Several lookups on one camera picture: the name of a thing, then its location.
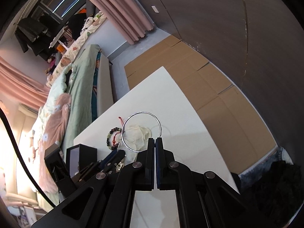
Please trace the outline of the black jewelry box white interior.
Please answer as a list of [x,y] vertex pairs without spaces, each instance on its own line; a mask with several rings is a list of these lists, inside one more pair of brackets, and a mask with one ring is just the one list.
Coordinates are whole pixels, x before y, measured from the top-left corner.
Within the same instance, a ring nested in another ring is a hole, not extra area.
[[67,148],[66,166],[70,176],[75,176],[91,163],[97,162],[97,149],[83,144]]

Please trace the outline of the pink duck pattern blanket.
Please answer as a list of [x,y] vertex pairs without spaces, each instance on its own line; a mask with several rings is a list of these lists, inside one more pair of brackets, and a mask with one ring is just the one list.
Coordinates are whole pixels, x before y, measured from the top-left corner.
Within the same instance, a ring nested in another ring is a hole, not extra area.
[[46,165],[45,157],[61,146],[67,129],[71,102],[72,98],[68,93],[58,97],[39,140],[39,186],[44,192],[51,194],[57,193],[58,187],[51,176],[52,171]]

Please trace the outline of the cream fabric pouch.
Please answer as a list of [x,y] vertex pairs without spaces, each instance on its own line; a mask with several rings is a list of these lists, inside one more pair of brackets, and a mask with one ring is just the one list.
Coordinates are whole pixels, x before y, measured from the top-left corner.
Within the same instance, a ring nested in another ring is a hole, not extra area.
[[125,146],[133,152],[141,152],[147,149],[151,131],[146,127],[131,125],[123,132]]

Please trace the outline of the flattened brown cardboard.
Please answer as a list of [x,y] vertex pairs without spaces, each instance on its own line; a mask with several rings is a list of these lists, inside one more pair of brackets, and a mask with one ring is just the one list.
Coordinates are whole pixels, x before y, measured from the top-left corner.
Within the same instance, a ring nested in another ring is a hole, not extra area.
[[129,88],[160,67],[183,91],[231,172],[242,173],[273,152],[275,140],[241,91],[207,58],[174,36],[125,66]]

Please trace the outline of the green bed sheet mattress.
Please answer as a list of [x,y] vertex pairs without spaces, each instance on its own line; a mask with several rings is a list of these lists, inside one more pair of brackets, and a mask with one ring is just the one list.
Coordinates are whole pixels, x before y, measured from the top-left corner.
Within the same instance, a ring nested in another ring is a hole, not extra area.
[[100,47],[87,46],[72,64],[69,94],[72,102],[65,135],[61,143],[62,151],[72,147],[74,139],[92,123],[92,91],[97,55]]

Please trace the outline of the pink curtain left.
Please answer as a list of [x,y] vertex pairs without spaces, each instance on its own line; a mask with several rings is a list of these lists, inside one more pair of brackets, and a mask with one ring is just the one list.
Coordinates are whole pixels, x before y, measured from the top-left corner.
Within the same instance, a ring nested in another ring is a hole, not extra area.
[[44,106],[49,90],[1,57],[1,91],[34,110]]

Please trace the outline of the pink curtain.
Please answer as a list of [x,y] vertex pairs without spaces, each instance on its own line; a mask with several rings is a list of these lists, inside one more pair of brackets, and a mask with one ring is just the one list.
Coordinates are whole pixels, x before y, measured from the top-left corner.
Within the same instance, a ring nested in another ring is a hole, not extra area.
[[49,90],[1,57],[1,91],[34,110],[44,106]]
[[154,26],[135,0],[89,0],[92,2],[125,40],[133,45],[145,37]]

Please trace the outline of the white side table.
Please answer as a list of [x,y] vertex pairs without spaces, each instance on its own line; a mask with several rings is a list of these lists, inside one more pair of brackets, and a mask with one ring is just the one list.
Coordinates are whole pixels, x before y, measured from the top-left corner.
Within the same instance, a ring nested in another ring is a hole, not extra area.
[[161,137],[166,150],[192,171],[213,171],[231,187],[235,182],[210,133],[168,71],[161,67],[89,125],[74,139],[97,149],[98,158],[109,154],[106,137],[121,121],[138,125]]

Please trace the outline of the small white folding table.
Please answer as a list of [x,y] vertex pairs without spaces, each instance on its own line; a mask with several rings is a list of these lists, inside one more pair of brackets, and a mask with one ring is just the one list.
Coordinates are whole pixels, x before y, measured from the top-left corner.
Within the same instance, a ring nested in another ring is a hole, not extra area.
[[65,32],[65,27],[63,27],[59,32],[58,34],[54,37],[54,39],[52,40],[52,42],[50,43],[49,45],[49,48],[52,48],[55,46],[56,43],[59,43],[60,45],[62,45],[66,50],[68,50],[68,47],[60,41],[60,38],[63,36]]

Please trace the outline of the hanging dark clothes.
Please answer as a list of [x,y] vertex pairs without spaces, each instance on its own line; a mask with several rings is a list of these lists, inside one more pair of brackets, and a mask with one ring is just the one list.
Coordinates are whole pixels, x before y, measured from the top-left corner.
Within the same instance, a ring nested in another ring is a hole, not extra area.
[[31,17],[21,19],[14,34],[23,53],[31,48],[37,56],[45,49],[48,49],[51,43],[48,28]]

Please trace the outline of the pink curtain right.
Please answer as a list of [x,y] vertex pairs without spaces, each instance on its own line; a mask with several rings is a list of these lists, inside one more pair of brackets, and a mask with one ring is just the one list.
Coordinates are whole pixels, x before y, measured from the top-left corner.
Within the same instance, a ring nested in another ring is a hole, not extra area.
[[92,2],[125,40],[133,45],[145,37],[154,26],[135,0],[89,0]]

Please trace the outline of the window with dark frame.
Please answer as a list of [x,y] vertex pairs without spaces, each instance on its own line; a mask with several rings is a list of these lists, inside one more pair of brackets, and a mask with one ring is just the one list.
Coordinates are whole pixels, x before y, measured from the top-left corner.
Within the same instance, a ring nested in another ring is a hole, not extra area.
[[85,5],[86,0],[38,0],[29,16],[39,20],[47,15],[57,23],[65,23]]

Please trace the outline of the dark wood wall panel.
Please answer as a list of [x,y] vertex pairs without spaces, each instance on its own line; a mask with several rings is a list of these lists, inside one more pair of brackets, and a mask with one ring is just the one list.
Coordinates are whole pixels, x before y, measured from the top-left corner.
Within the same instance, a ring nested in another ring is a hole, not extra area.
[[159,28],[218,67],[303,163],[303,28],[282,0],[138,1]]

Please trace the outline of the white wall socket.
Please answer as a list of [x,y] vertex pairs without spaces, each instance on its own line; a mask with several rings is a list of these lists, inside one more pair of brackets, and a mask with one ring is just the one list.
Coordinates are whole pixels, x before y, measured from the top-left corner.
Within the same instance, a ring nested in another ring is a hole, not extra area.
[[159,10],[156,8],[156,6],[152,6],[151,8],[153,9],[153,11],[154,11],[155,13],[159,13]]

